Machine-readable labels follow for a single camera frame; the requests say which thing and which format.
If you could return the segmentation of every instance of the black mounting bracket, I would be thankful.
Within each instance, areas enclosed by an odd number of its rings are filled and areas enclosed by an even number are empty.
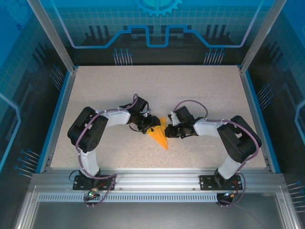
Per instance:
[[[93,189],[94,187],[98,187],[99,190],[108,190],[111,182],[113,181],[113,177],[108,178],[108,179],[103,179],[103,180],[97,180],[95,179],[95,184],[92,185],[92,183],[88,183],[88,180],[83,179],[82,176],[77,175],[74,178],[74,183],[73,183],[73,190],[87,190],[90,191],[91,189]]]
[[[235,191],[236,185],[233,183],[234,181],[236,181],[238,184],[237,189],[243,190],[242,180],[239,175],[234,175],[230,179],[226,180],[226,183],[222,187],[219,187],[219,185],[216,183],[214,175],[199,176],[199,184],[201,191]]]

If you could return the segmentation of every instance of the glass panel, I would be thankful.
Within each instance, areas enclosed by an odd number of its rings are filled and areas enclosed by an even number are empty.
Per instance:
[[[273,0],[43,0],[76,65],[240,64]]]
[[[13,228],[67,70],[26,1],[0,0],[0,22],[0,222]]]
[[[286,2],[249,67],[262,116],[288,184],[298,180],[305,183],[304,11],[303,0]]]

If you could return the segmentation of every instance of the aluminum frame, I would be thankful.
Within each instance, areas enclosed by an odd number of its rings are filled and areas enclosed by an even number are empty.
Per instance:
[[[51,158],[55,151],[56,143],[57,143],[58,136],[59,136],[59,133],[61,130],[63,118],[64,118],[64,115],[65,115],[65,112],[67,109],[67,105],[69,102],[69,98],[70,98],[70,94],[71,94],[72,87],[74,84],[76,73],[77,73],[77,68],[75,69],[75,71],[73,73],[69,74],[67,85],[65,88],[63,88],[64,94],[62,96],[62,100],[61,100],[61,104],[60,104],[58,114],[57,114],[57,117],[55,120],[54,128],[52,129],[52,133],[50,136],[50,143],[48,144],[48,147],[46,149],[46,154],[43,159],[41,169],[39,171],[40,173],[44,172],[47,166],[50,166],[50,165],[48,165],[48,162],[51,162]]]
[[[246,98],[249,104],[250,112],[252,114],[253,122],[257,131],[257,135],[260,136],[262,140],[262,152],[263,155],[267,158],[268,165],[270,167],[271,172],[275,173],[274,161],[271,157],[271,153],[267,144],[266,136],[263,131],[262,123],[260,122],[257,108],[255,106],[254,97],[251,94],[250,84],[247,80],[247,77],[244,72],[240,71],[240,77],[242,80],[242,84],[244,86],[244,92],[246,94]]]
[[[45,202],[41,195],[79,195],[87,191],[73,191],[73,182],[68,180],[71,170],[54,170],[45,174],[34,174],[28,193],[24,200],[16,229],[30,228],[38,202]],[[112,195],[126,196],[129,194],[149,195],[181,195],[198,196],[216,194],[217,191],[201,191],[199,175],[211,175],[214,169],[108,169],[103,174],[117,173],[117,183]],[[267,171],[244,169],[247,193],[276,193],[279,208],[282,212],[284,225],[288,229],[300,229],[301,225],[294,211],[284,176]],[[75,200],[56,199],[53,202],[80,202]],[[125,202],[115,199],[113,202]],[[192,199],[191,202],[202,202]]]
[[[287,0],[274,0],[274,3],[271,9],[269,10],[260,30],[258,31],[255,39],[253,40],[253,43],[251,44],[246,56],[244,57],[244,60],[241,64],[242,73],[245,73],[247,71],[259,48],[264,42],[266,36],[271,30],[271,27],[273,26],[277,16],[282,11],[282,8],[285,5],[286,1]]]
[[[56,32],[46,10],[42,6],[39,0],[27,0],[28,4],[32,8],[34,14],[36,15],[38,21],[40,22],[41,26],[43,27],[44,31],[46,32],[47,36],[49,37],[51,43],[53,44],[56,52],[58,53],[59,57],[61,58],[62,62],[66,66],[67,70],[70,73],[74,72],[74,64],[65,49],[61,39]]]

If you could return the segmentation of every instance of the beige work surface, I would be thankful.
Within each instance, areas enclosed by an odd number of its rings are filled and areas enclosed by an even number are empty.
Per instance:
[[[158,117],[167,117],[180,101],[193,99],[208,108],[210,119],[240,115],[254,128],[236,66],[81,66],[51,167],[79,167],[67,132],[84,107],[117,108],[131,103],[134,93],[147,100]],[[205,114],[198,104],[184,105],[195,118]],[[209,168],[220,166],[227,156],[217,137],[168,138],[167,142],[165,150],[152,137],[132,131],[128,125],[109,127],[96,149],[97,161],[102,168]],[[265,167],[262,152],[247,166]]]

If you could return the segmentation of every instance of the wire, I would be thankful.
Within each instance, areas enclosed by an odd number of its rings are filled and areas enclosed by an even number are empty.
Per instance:
[[[85,167],[84,167],[84,165],[83,165],[83,163],[82,163],[82,161],[81,161],[81,150],[79,149],[78,146],[79,146],[80,141],[81,141],[82,137],[84,136],[85,132],[88,130],[89,126],[91,126],[91,124],[94,122],[94,120],[95,120],[97,117],[99,117],[100,115],[102,115],[102,114],[104,114],[104,113],[106,113],[106,112],[112,112],[112,111],[125,111],[125,110],[127,110],[127,109],[132,108],[132,107],[137,103],[137,101],[138,101],[138,94],[134,94],[134,95],[133,95],[133,103],[132,103],[130,106],[128,106],[128,107],[126,107],[126,108],[109,109],[109,110],[106,110],[106,111],[101,111],[101,112],[99,112],[98,114],[96,114],[96,115],[89,121],[89,123],[85,126],[84,130],[82,131],[82,133],[80,134],[79,138],[77,139],[77,141],[76,141],[76,143],[75,143],[75,148],[76,148],[76,151],[78,152],[78,161],[79,161],[79,163],[80,163],[80,166],[81,166],[81,168],[82,168],[82,171],[83,171],[87,176],[89,176],[89,177],[91,177],[91,178],[93,178],[93,179],[97,179],[97,180],[104,180],[104,179],[114,178],[113,181],[112,181],[112,185],[109,186],[109,189],[108,189],[108,191],[106,192],[105,196],[104,196],[104,197],[100,200],[100,202],[98,202],[96,205],[99,205],[99,204],[101,204],[101,203],[104,201],[104,199],[105,199],[106,196],[108,195],[108,193],[109,193],[111,187],[114,185],[115,180],[116,180],[116,178],[117,178],[118,175],[117,175],[117,174],[113,174],[113,175],[105,176],[105,177],[95,177],[95,176],[92,176],[92,175],[85,169]]]
[[[178,108],[178,106],[179,106],[180,104],[183,104],[183,103],[185,103],[185,102],[193,102],[193,103],[197,103],[197,104],[199,104],[200,106],[202,106],[202,107],[205,109],[205,112],[206,112],[204,118],[207,118],[207,116],[208,116],[208,114],[209,114],[208,109],[207,109],[201,102],[196,101],[196,100],[192,100],[192,99],[183,100],[183,101],[181,101],[180,103],[178,103],[177,106],[174,108],[173,112],[177,110],[177,108]]]
[[[234,205],[236,205],[242,199],[242,197],[244,196],[244,193],[246,191],[246,178],[244,177],[244,174],[236,172],[236,175],[241,175],[243,177],[243,179],[244,179],[244,188],[243,188],[243,191],[242,191],[240,197],[234,203],[230,203],[230,205],[227,205],[227,206],[234,206]]]
[[[199,101],[196,101],[196,100],[191,100],[191,99],[188,99],[188,100],[183,100],[183,101],[181,101],[180,103],[178,103],[177,104],[177,106],[174,108],[174,110],[173,111],[176,111],[176,109],[178,108],[178,106],[180,105],[180,104],[182,104],[182,103],[184,103],[184,102],[193,102],[193,103],[197,103],[197,104],[199,104],[199,105],[201,105],[204,109],[205,109],[205,111],[206,111],[206,114],[205,114],[205,116],[204,116],[204,118],[207,118],[207,116],[208,116],[208,109],[201,103],[201,102],[199,102]],[[245,164],[249,161],[249,160],[251,160],[251,159],[253,159],[254,157],[256,157],[257,155],[258,155],[258,152],[259,152],[259,145],[258,145],[258,142],[257,142],[257,140],[256,140],[256,138],[253,136],[253,134],[251,134],[246,128],[244,128],[243,126],[241,126],[241,125],[239,125],[239,124],[237,124],[237,123],[235,123],[235,122],[232,122],[231,120],[206,120],[207,122],[211,122],[211,123],[223,123],[223,122],[225,122],[225,123],[231,123],[231,124],[233,124],[233,125],[235,125],[235,126],[237,126],[237,127],[239,127],[240,129],[242,129],[247,135],[249,135],[249,137],[254,141],[254,144],[255,144],[255,147],[256,147],[256,151],[255,151],[255,153],[252,155],[252,156],[250,156],[250,157],[248,157],[240,166],[239,166],[239,168],[237,169],[237,172],[239,172],[244,166],[245,166]]]
[[[233,181],[232,183],[235,184],[236,194],[238,194],[238,182],[237,181]]]
[[[228,204],[227,206],[231,206],[230,202],[228,202],[228,201],[225,201],[225,200],[220,200],[220,201],[223,202],[223,203]],[[268,229],[268,227],[267,227],[265,224],[263,224],[263,223],[262,223],[254,214],[252,214],[252,212],[250,212],[249,210],[247,210],[247,209],[245,209],[245,208],[243,208],[243,207],[241,207],[241,206],[238,206],[238,205],[235,205],[234,207],[239,208],[240,210],[247,212],[247,213],[248,213],[250,216],[252,216],[252,218],[253,218],[257,223],[259,223],[263,228]]]
[[[72,172],[70,173],[69,178],[68,178],[69,181],[74,181],[74,180],[70,180],[70,177],[71,177],[71,175],[72,175],[73,173],[75,173],[76,171],[79,171],[79,169],[76,169],[76,170],[74,170],[74,171],[72,171]]]
[[[131,123],[129,123],[129,128],[130,128],[130,129],[132,129],[132,130],[135,131],[135,132],[142,132],[142,130],[135,130],[135,129],[133,129],[133,128],[131,127],[130,124],[131,124]]]
[[[245,164],[246,164],[249,160],[255,158],[255,157],[258,155],[258,152],[259,152],[259,145],[258,145],[258,142],[257,142],[256,138],[253,136],[253,134],[251,134],[251,133],[250,133],[246,128],[244,128],[243,126],[237,124],[236,122],[232,122],[231,120],[224,120],[224,119],[223,119],[223,120],[208,120],[208,119],[207,119],[206,121],[207,121],[207,122],[211,122],[211,123],[230,123],[230,124],[233,124],[233,125],[239,127],[240,129],[242,129],[242,130],[243,130],[247,135],[249,135],[249,137],[254,141],[255,148],[256,148],[255,153],[254,153],[252,156],[248,157],[248,158],[239,166],[239,168],[237,169],[237,172],[239,172],[239,171],[245,166]]]
[[[111,184],[110,184],[110,186],[109,186],[107,192],[106,192],[105,195],[103,196],[103,198],[102,198],[99,202],[97,202],[96,204],[92,204],[93,207],[94,207],[94,206],[100,205],[100,204],[106,199],[106,197],[107,197],[107,195],[109,194],[110,189],[112,188],[112,186],[114,185],[114,183],[115,183],[115,180],[113,180],[113,181],[111,182]],[[88,198],[88,195],[85,197],[84,203],[88,206],[88,202],[86,201],[87,198]]]

